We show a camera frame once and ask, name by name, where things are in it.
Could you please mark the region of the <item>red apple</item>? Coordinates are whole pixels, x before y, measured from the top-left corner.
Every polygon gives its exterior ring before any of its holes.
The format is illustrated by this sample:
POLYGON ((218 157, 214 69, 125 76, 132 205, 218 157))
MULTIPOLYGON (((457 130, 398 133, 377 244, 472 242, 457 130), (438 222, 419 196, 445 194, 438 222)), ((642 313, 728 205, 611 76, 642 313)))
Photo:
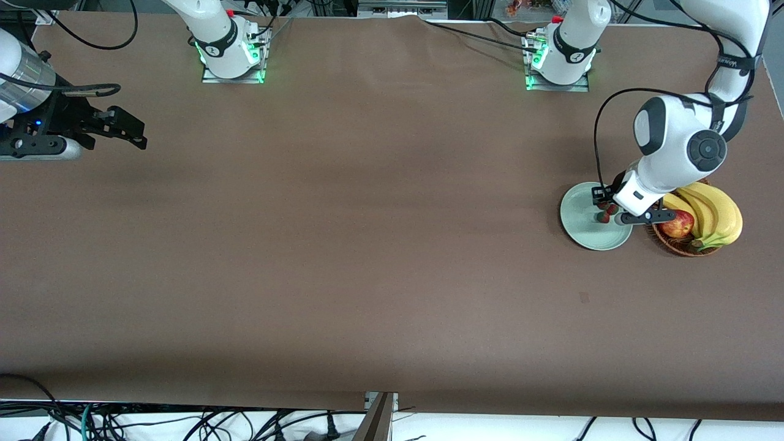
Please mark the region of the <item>red apple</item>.
POLYGON ((694 215, 682 209, 671 209, 670 211, 674 215, 674 218, 659 224, 659 231, 668 238, 685 238, 686 236, 689 236, 695 226, 694 215))

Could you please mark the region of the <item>table cover sheet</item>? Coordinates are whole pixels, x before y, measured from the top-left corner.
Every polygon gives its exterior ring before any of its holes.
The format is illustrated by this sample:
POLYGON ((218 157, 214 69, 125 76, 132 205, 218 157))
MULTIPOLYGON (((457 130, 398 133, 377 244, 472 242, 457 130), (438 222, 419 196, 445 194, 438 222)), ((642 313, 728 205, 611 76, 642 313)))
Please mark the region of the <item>table cover sheet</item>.
POLYGON ((588 93, 529 91, 512 48, 415 17, 296 19, 260 85, 204 84, 175 15, 116 52, 57 27, 76 84, 120 83, 148 148, 0 163, 0 373, 59 399, 784 421, 784 120, 759 72, 709 181, 714 255, 638 228, 588 251, 559 203, 596 178, 602 101, 702 89, 706 34, 611 27, 588 93))

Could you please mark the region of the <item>metal rail behind table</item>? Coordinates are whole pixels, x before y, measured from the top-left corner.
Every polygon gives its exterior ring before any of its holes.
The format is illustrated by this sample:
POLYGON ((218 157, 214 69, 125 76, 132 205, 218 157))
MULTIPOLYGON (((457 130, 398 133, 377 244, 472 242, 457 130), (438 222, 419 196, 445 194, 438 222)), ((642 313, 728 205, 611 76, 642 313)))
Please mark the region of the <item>metal rail behind table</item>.
POLYGON ((418 16, 424 20, 447 20, 447 0, 358 0, 358 18, 418 16))

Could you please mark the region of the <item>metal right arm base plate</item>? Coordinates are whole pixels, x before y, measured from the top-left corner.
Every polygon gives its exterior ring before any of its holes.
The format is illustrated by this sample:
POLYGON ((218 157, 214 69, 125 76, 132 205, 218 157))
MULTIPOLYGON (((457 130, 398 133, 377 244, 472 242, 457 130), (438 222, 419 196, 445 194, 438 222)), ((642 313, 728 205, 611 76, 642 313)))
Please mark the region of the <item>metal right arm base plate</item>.
POLYGON ((252 66, 244 75, 236 78, 221 78, 214 75, 207 67, 203 67, 202 83, 214 84, 264 84, 266 76, 266 61, 252 66))

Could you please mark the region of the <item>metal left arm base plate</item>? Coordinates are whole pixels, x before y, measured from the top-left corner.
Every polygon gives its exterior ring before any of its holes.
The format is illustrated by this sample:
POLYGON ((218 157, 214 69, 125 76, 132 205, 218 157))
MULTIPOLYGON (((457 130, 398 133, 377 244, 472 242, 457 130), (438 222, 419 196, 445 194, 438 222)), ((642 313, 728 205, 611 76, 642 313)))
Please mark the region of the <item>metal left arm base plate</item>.
POLYGON ((570 85, 558 85, 543 78, 539 72, 529 72, 526 73, 526 90, 549 92, 588 92, 590 90, 590 83, 586 73, 584 73, 576 83, 570 85))

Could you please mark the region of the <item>round pale green plate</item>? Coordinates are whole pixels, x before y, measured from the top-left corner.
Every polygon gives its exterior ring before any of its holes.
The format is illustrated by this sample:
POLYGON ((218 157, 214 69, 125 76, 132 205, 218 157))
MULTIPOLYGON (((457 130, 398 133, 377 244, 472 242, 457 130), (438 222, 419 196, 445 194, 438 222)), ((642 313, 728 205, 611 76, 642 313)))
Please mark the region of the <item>round pale green plate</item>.
POLYGON ((612 215, 608 223, 598 221, 597 215, 603 211, 593 204, 594 187, 600 187, 600 183, 580 183, 565 193, 560 202, 560 223, 566 234, 580 246, 593 251, 610 251, 627 242, 633 227, 618 224, 616 215, 612 215))

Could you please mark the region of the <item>brown wooden post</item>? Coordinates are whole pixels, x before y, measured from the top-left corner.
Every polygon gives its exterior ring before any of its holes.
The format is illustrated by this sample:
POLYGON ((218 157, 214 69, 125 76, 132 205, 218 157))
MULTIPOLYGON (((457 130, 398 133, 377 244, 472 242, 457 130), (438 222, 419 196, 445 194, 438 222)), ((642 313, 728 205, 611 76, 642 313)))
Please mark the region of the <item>brown wooden post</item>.
POLYGON ((392 410, 392 398, 387 394, 389 391, 382 393, 370 410, 366 411, 351 441, 390 441, 395 412, 392 410))

